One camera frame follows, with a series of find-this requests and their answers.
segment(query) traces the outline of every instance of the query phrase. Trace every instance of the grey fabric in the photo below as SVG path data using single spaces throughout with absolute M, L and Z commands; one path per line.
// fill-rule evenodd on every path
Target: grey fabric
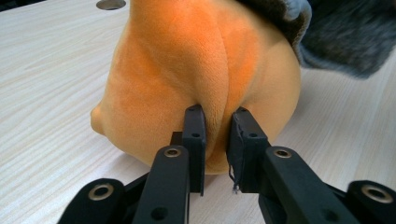
M 241 2 L 283 32 L 303 67 L 367 78 L 380 69 L 396 45 L 393 0 Z

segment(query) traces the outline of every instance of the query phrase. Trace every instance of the wooden table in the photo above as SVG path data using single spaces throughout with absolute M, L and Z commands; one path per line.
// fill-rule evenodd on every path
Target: wooden table
M 149 168 L 92 131 L 128 6 L 49 0 L 0 13 L 0 220 L 55 223 L 85 184 L 131 182 Z M 303 71 L 297 110 L 276 144 L 294 148 L 323 181 L 396 189 L 396 55 L 368 80 Z M 227 175 L 191 195 L 191 223 L 263 223 L 257 195 Z

